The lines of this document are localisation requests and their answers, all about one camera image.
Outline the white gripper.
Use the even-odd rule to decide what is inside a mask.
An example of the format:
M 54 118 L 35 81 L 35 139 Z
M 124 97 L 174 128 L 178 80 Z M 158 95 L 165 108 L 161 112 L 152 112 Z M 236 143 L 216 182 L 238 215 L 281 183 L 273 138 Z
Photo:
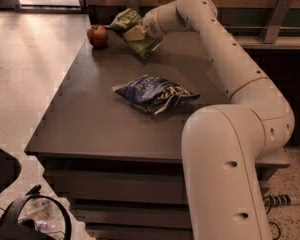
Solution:
M 159 21 L 158 10 L 153 9 L 145 14 L 142 20 L 142 25 L 136 25 L 124 33 L 124 38 L 127 41 L 140 41 L 146 37 L 146 33 L 152 38 L 159 38 L 164 35 Z

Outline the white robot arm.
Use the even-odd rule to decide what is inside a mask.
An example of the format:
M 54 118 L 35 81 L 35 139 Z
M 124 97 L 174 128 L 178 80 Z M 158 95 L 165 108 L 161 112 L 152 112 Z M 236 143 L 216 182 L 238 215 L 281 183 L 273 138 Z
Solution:
M 194 240 L 273 240 L 255 162 L 290 139 L 294 113 L 272 80 L 218 22 L 211 0 L 175 0 L 143 19 L 161 37 L 194 30 L 229 101 L 194 112 L 181 140 Z

